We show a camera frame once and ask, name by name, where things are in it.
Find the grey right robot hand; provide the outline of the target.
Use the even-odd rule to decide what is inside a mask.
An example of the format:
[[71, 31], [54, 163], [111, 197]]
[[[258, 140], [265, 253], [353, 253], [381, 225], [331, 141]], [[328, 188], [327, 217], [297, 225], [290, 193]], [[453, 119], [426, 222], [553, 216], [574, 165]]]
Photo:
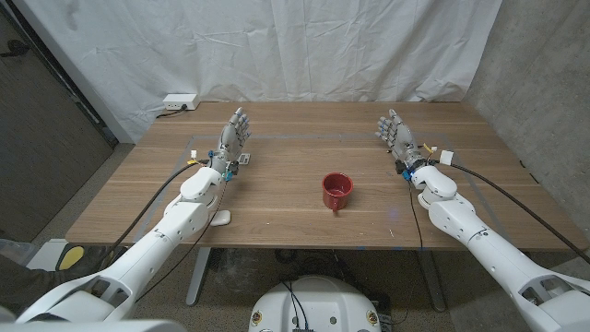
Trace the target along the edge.
[[421, 155], [409, 127], [394, 109], [388, 111], [387, 117], [379, 119], [375, 135], [386, 143], [395, 159], [398, 174], [412, 174], [426, 165], [426, 159]]

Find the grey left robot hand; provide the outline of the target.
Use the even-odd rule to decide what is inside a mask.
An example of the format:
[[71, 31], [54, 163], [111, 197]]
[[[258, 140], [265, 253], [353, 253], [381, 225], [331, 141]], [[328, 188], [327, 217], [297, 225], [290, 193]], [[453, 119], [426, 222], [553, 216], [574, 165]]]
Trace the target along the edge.
[[222, 129], [217, 148], [210, 158], [210, 168], [222, 175], [235, 172], [243, 146], [250, 136], [248, 128], [249, 118], [243, 107], [239, 107]]

